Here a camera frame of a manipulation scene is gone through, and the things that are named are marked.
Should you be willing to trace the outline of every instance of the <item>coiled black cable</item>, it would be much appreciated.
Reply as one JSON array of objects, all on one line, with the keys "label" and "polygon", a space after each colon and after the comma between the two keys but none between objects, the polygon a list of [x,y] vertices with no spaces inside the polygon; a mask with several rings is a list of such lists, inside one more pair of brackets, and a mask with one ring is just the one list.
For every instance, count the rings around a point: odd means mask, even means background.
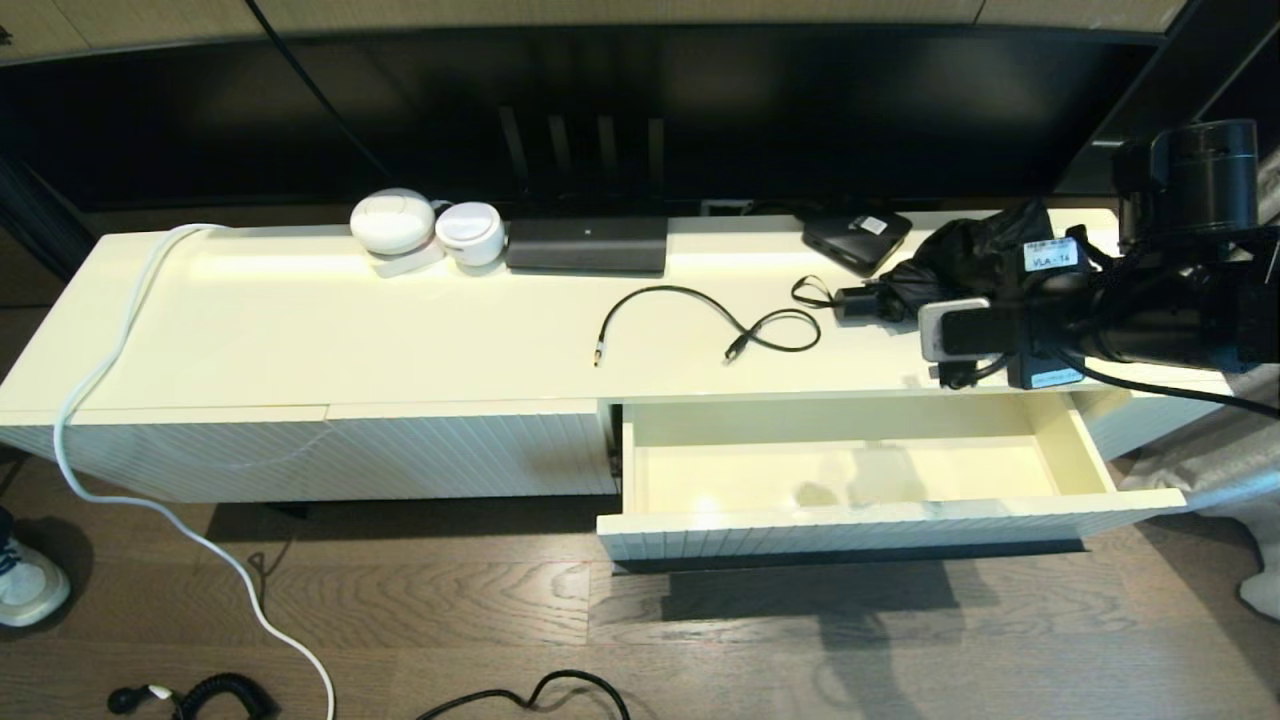
[{"label": "coiled black cable", "polygon": [[[643,287],[635,292],[628,293],[622,300],[614,302],[613,307],[609,309],[609,313],[604,315],[604,322],[600,323],[600,334],[595,341],[594,364],[596,366],[600,364],[600,357],[604,356],[604,333],[609,331],[609,322],[613,320],[613,315],[617,314],[618,309],[626,305],[628,300],[644,295],[646,292],[678,292],[681,295],[696,297],[703,302],[714,307],[717,311],[719,311],[719,314],[723,315],[724,319],[728,320],[731,325],[733,325],[733,329],[739,332],[737,338],[735,338],[733,342],[730,343],[728,348],[724,350],[726,364],[732,363],[735,359],[737,359],[737,356],[741,355],[742,350],[746,347],[748,342],[754,342],[759,346],[768,347],[769,350],[777,350],[778,352],[804,352],[805,350],[809,350],[810,347],[818,345],[818,341],[822,340],[822,328],[818,325],[818,320],[813,315],[805,313],[804,310],[800,310],[799,307],[782,307],[780,310],[774,310],[772,313],[765,314],[755,323],[753,323],[751,327],[746,327],[742,323],[740,323],[739,319],[735,318],[733,314],[730,313],[723,305],[717,302],[716,299],[707,295],[705,292],[678,284],[655,284],[655,286]],[[799,318],[809,323],[809,327],[813,328],[813,340],[804,345],[778,345],[776,342],[769,342],[762,338],[759,334],[760,329],[764,328],[765,324],[777,320],[780,318]]]},{"label": "coiled black cable", "polygon": [[477,693],[462,696],[457,700],[451,700],[444,705],[435,706],[431,710],[428,710],[426,712],[419,715],[417,720],[431,720],[433,717],[439,717],[440,715],[444,715],[445,712],[453,710],[454,707],[458,707],[461,705],[467,705],[468,702],[475,702],[477,700],[485,700],[489,697],[504,697],[511,702],[515,702],[524,710],[543,711],[543,708],[538,707],[538,696],[541,694],[543,688],[545,688],[548,683],[558,678],[576,678],[579,680],[586,680],[588,683],[594,684],[595,687],[600,688],[609,696],[609,700],[612,700],[613,705],[617,706],[618,716],[622,720],[631,720],[631,712],[627,711],[627,703],[622,701],[622,696],[618,694],[618,691],[613,689],[613,685],[611,685],[604,678],[599,678],[590,673],[584,673],[582,670],[556,670],[554,673],[548,673],[541,680],[538,680],[538,687],[534,688],[534,694],[529,696],[529,700],[525,700],[518,694],[504,689],[480,691]]},{"label": "coiled black cable", "polygon": [[206,702],[223,693],[230,693],[241,701],[248,712],[248,720],[266,720],[279,710],[271,696],[250,678],[238,673],[223,673],[191,688],[191,692],[178,701],[173,720],[193,720]]}]

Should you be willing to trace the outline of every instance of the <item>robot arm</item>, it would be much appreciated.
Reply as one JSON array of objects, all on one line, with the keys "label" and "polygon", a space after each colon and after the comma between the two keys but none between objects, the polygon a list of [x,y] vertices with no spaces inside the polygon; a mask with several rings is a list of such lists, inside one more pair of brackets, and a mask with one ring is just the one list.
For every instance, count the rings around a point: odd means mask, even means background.
[{"label": "robot arm", "polygon": [[1025,389],[1092,374],[1084,356],[1234,372],[1280,361],[1280,228],[1257,222],[1253,123],[1162,133],[1121,149],[1114,170],[1120,258],[1078,225],[1011,251],[993,296],[920,310],[943,386],[989,374],[977,360],[992,355]]}]

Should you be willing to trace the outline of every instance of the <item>shoe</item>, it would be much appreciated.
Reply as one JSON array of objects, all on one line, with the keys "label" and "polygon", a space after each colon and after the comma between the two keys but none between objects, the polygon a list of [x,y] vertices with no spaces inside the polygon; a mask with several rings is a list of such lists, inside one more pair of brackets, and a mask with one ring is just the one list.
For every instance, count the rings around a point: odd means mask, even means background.
[{"label": "shoe", "polygon": [[72,583],[44,555],[9,538],[0,547],[0,625],[26,628],[67,602]]}]

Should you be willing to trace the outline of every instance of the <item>white round device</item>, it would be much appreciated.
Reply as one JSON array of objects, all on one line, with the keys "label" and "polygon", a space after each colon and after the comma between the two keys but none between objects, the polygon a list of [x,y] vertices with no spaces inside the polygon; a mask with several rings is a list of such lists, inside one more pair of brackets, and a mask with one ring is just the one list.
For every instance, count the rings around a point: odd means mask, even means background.
[{"label": "white round device", "polygon": [[485,202],[462,202],[442,213],[435,237],[454,261],[471,266],[493,263],[507,243],[502,217]]},{"label": "white round device", "polygon": [[379,275],[392,277],[444,258],[435,242],[435,210],[421,193],[403,187],[380,190],[351,211],[351,234],[370,254]]},{"label": "white round device", "polygon": [[403,187],[380,190],[351,211],[351,234],[365,250],[399,255],[431,240],[435,210],[420,193]]}]

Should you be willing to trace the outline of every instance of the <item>black cable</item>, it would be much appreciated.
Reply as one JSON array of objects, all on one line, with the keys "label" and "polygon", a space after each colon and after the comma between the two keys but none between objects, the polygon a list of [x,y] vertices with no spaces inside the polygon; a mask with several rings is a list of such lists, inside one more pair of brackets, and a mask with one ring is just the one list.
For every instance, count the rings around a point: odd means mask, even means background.
[{"label": "black cable", "polygon": [[1001,355],[1000,357],[992,360],[991,364],[988,364],[987,366],[978,368],[973,373],[973,384],[978,384],[978,380],[983,378],[989,378],[991,375],[995,375],[996,373],[1004,370],[1005,368],[1009,366],[1009,361],[1011,359],[1012,356],[1006,352],[1005,355]]},{"label": "black cable", "polygon": [[236,700],[248,712],[250,720],[270,717],[279,710],[271,696],[266,694],[266,691],[251,678],[246,678],[238,673],[221,673],[205,679],[195,688],[191,688],[191,692],[182,696],[182,700],[175,703],[177,708],[174,710],[173,720],[196,717],[205,703],[223,693],[236,696]]},{"label": "black cable", "polygon": [[1115,266],[1116,259],[1107,255],[1106,252],[1098,250],[1096,245],[1089,242],[1089,232],[1084,225],[1071,225],[1066,228],[1066,237],[1070,237],[1080,246],[1084,251],[1084,256],[1089,259],[1094,265],[1107,272]]},{"label": "black cable", "polygon": [[284,44],[284,40],[282,40],[279,35],[276,35],[275,28],[271,27],[270,22],[268,22],[266,15],[264,15],[262,10],[259,9],[257,3],[255,0],[244,0],[244,4],[248,5],[250,12],[253,13],[255,18],[257,18],[257,24],[262,26],[262,31],[266,32],[266,36],[269,38],[271,38],[271,44],[275,45],[275,49],[280,51],[280,55],[283,55],[284,59],[289,63],[289,67],[293,68],[293,72],[298,74],[298,79],[301,79],[302,83],[307,86],[307,90],[311,91],[311,95],[316,96],[316,100],[320,102],[320,105],[324,106],[324,109],[328,110],[330,115],[333,115],[333,120],[338,123],[338,129],[340,129],[342,133],[347,136],[347,140],[349,140],[351,143],[356,146],[356,150],[360,150],[360,152],[364,154],[365,159],[369,160],[369,164],[378,168],[378,172],[383,173],[388,179],[390,179],[392,173],[390,170],[387,169],[387,165],[383,165],[381,160],[379,160],[378,156],[374,155],[371,150],[369,150],[369,147],[365,147],[365,143],[361,142],[358,137],[356,137],[356,133],[352,132],[349,127],[347,127],[347,120],[342,119],[342,115],[338,113],[338,109],[334,108],[332,102],[329,102],[329,99],[325,97],[324,92],[320,91],[320,87],[315,83],[315,81],[311,79],[311,76],[307,74],[307,70],[302,68],[302,63],[298,63],[298,59],[294,58],[293,53],[289,51],[289,46]]},{"label": "black cable", "polygon": [[[812,287],[818,292],[820,292],[823,300],[815,300],[813,297],[805,297],[800,295],[800,288],[805,287]],[[797,279],[796,283],[791,286],[791,300],[795,300],[796,302],[804,305],[805,307],[813,307],[815,310],[822,310],[823,307],[835,307],[837,305],[836,296],[832,295],[831,288],[827,287],[827,283],[822,282],[822,278],[819,278],[818,275],[805,275]]]},{"label": "black cable", "polygon": [[538,696],[543,692],[543,688],[545,688],[548,683],[558,678],[576,678],[579,680],[586,680],[588,683],[599,687],[602,691],[608,693],[609,700],[612,700],[613,705],[617,706],[620,717],[622,720],[631,720],[631,714],[627,711],[627,703],[622,702],[622,696],[618,694],[618,691],[613,689],[613,685],[611,685],[604,678],[598,678],[590,673],[584,673],[581,670],[557,670],[554,673],[548,673],[547,676],[544,676],[541,680],[538,682],[538,687],[534,688],[534,694],[529,696],[529,700],[525,700],[511,691],[503,691],[503,689],[480,691],[477,693],[462,696],[457,700],[451,700],[444,705],[438,705],[431,710],[428,710],[426,712],[419,715],[417,720],[431,720],[433,717],[439,717],[440,715],[444,715],[445,712],[453,710],[454,707],[466,705],[468,702],[475,702],[477,700],[485,700],[489,697],[504,697],[511,702],[515,702],[524,710],[534,710],[541,712],[545,711],[545,708],[538,707]]},{"label": "black cable", "polygon": [[1243,397],[1234,397],[1230,395],[1217,395],[1212,392],[1199,392],[1196,389],[1180,389],[1175,387],[1153,386],[1148,383],[1126,380],[1124,378],[1116,378],[1112,375],[1100,373],[1097,370],[1091,370],[1079,359],[1061,350],[1055,350],[1053,356],[1056,356],[1059,360],[1062,361],[1062,364],[1071,368],[1076,373],[1080,373],[1087,378],[1093,378],[1100,383],[1106,383],[1110,386],[1116,386],[1137,392],[1151,392],[1156,395],[1167,395],[1170,397],[1183,397],[1187,400],[1203,400],[1204,402],[1217,402],[1219,405],[1228,405],[1231,407],[1239,407],[1240,410],[1248,410],[1249,413],[1257,413],[1258,415],[1265,415],[1267,418],[1271,418],[1272,420],[1280,419],[1280,407],[1272,407],[1270,405],[1253,402],[1252,400],[1244,400]]},{"label": "black cable", "polygon": [[[805,313],[804,310],[800,310],[797,307],[783,307],[781,310],[774,310],[772,313],[768,313],[759,320],[756,320],[751,327],[746,327],[742,323],[740,323],[737,318],[735,318],[733,314],[730,313],[723,305],[721,305],[712,296],[704,292],[699,292],[694,288],[678,284],[654,284],[649,287],[643,287],[632,293],[628,293],[622,300],[614,302],[613,307],[609,309],[609,313],[604,316],[604,322],[600,323],[600,334],[595,341],[594,364],[596,366],[599,366],[600,364],[600,357],[604,356],[604,333],[608,332],[609,322],[613,319],[613,315],[618,311],[620,307],[626,305],[628,300],[639,295],[644,295],[646,292],[678,292],[681,295],[689,295],[691,297],[696,297],[703,302],[710,305],[716,310],[718,310],[719,314],[723,315],[724,319],[728,320],[731,325],[733,325],[733,329],[739,332],[737,338],[733,340],[733,342],[731,342],[728,348],[724,351],[726,363],[732,363],[742,352],[748,342],[754,342],[763,347],[768,347],[769,350],[777,350],[778,352],[804,352],[805,350],[809,350],[810,347],[818,345],[818,341],[822,340],[822,328],[818,325],[818,320],[814,319],[814,316],[810,315],[809,313]],[[769,342],[762,338],[759,336],[760,329],[769,322],[776,320],[778,318],[799,318],[809,323],[809,325],[813,328],[813,340],[806,342],[805,345],[788,346],[788,345],[778,345],[776,342]]]}]

